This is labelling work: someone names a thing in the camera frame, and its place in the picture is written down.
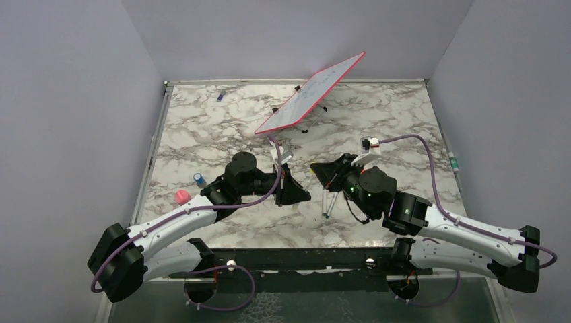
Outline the white black-tip marker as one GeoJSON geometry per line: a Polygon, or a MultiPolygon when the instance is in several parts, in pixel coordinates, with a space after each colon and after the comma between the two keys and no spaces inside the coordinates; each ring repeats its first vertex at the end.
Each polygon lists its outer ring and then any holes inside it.
{"type": "Polygon", "coordinates": [[[334,206],[335,206],[335,203],[336,203],[336,201],[337,201],[338,196],[339,196],[339,193],[338,193],[338,192],[335,192],[335,193],[333,194],[333,197],[331,198],[331,201],[330,201],[330,203],[329,203],[329,206],[327,207],[326,212],[325,212],[325,217],[326,217],[327,219],[330,218],[330,216],[331,216],[331,214],[332,214],[332,212],[333,212],[333,208],[334,208],[334,206]]]}

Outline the white green-tip marker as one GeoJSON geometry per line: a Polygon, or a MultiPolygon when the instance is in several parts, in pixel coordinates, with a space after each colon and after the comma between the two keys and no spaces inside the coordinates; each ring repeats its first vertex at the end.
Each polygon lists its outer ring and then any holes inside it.
{"type": "Polygon", "coordinates": [[[322,190],[321,213],[323,217],[328,217],[327,211],[327,190],[322,190]]]}

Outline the white yellow-tip marker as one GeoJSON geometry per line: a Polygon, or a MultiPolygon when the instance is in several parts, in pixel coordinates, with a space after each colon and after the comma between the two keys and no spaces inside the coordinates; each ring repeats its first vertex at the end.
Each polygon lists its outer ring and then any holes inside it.
{"type": "Polygon", "coordinates": [[[305,186],[305,187],[309,186],[310,183],[312,182],[312,179],[313,179],[313,176],[310,176],[310,177],[307,179],[307,181],[305,181],[304,186],[305,186]]]}

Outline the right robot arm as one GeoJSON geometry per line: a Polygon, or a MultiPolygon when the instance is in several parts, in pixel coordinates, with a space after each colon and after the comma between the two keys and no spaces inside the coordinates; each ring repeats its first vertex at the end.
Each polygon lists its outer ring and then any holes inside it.
{"type": "Polygon", "coordinates": [[[390,268],[399,274],[415,268],[451,268],[496,279],[501,286],[523,293],[538,290],[540,231],[531,226],[508,229],[441,211],[427,199],[397,190],[397,181],[379,167],[354,165],[344,153],[335,161],[310,168],[323,188],[340,192],[365,215],[365,223],[380,220],[401,235],[404,244],[389,254],[390,268]]]}

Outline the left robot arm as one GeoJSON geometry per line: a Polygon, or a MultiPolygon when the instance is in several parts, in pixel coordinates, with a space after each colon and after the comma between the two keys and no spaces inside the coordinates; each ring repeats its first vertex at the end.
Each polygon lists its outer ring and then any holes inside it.
{"type": "Polygon", "coordinates": [[[310,193],[292,177],[287,164],[275,164],[271,173],[264,173],[257,168],[253,154],[239,152],[221,176],[177,209],[128,228],[120,223],[107,227],[87,263],[94,275],[92,292],[104,293],[116,303],[156,277],[182,271],[191,271],[198,277],[206,275],[212,259],[200,239],[181,246],[171,244],[245,208],[244,196],[257,196],[256,203],[274,196],[280,207],[311,199],[310,193]]]}

